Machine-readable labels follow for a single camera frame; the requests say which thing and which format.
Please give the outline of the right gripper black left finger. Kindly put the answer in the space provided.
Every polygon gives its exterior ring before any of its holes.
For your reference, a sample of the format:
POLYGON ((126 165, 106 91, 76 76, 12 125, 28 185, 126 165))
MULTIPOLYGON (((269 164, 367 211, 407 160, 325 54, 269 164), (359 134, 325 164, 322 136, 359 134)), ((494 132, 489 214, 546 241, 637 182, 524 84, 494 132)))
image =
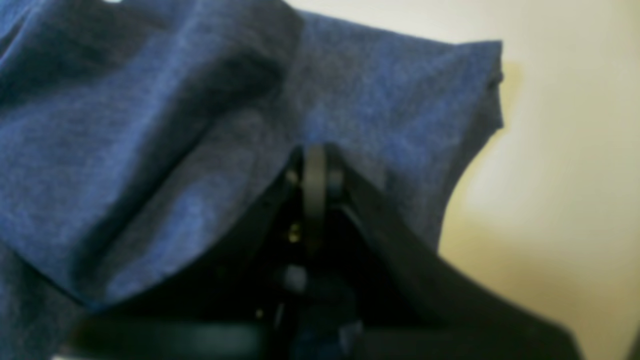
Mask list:
POLYGON ((303 150, 204 254, 146 291, 96 310, 67 360, 285 360, 295 332, 285 268, 304 262, 303 150))

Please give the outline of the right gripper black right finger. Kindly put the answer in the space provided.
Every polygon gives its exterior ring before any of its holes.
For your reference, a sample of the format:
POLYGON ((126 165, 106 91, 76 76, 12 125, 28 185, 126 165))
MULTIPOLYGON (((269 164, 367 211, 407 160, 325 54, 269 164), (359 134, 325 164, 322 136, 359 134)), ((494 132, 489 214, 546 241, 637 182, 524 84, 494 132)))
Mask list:
POLYGON ((462 275, 332 145, 305 155, 305 247, 346 277, 352 360, 580 360, 566 330, 462 275))

